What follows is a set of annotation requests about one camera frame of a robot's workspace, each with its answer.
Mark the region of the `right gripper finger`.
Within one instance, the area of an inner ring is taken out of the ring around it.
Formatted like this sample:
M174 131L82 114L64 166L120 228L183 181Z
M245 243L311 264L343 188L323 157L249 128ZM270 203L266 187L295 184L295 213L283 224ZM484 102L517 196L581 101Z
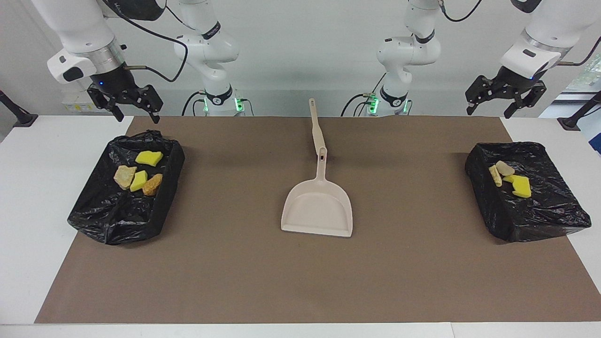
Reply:
M152 85L133 89L131 100L132 105L148 113L154 124L159 123L159 112L163 107L163 101Z
M89 86L87 92L96 108L109 111L118 122L123 121L124 114L118 107L116 99L113 96L109 96L107 99L103 92L96 86Z

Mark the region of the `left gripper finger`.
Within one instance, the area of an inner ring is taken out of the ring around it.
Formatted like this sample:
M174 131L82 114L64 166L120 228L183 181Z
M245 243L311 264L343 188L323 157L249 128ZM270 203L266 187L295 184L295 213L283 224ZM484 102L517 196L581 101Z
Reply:
M537 81L524 97L519 90L514 90L513 102L505 109L504 117L511 118L517 110L534 107L545 92L547 92L547 86L543 81Z
M478 76L464 93L468 106L466 113L472 115L475 109L484 102L494 99L494 81L483 75Z

